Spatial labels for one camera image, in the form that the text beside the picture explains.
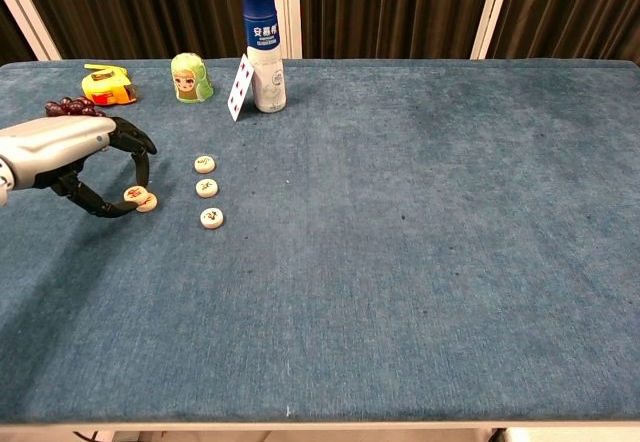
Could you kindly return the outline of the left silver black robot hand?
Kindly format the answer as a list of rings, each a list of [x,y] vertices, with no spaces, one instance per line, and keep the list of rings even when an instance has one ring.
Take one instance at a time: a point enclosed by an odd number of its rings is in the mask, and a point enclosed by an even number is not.
[[[149,157],[157,153],[156,146],[121,117],[44,117],[3,128],[1,204],[7,204],[12,191],[50,188],[96,217],[118,218],[135,211],[136,202],[110,203],[79,179],[86,159],[106,147],[129,153],[137,184],[148,184]]]

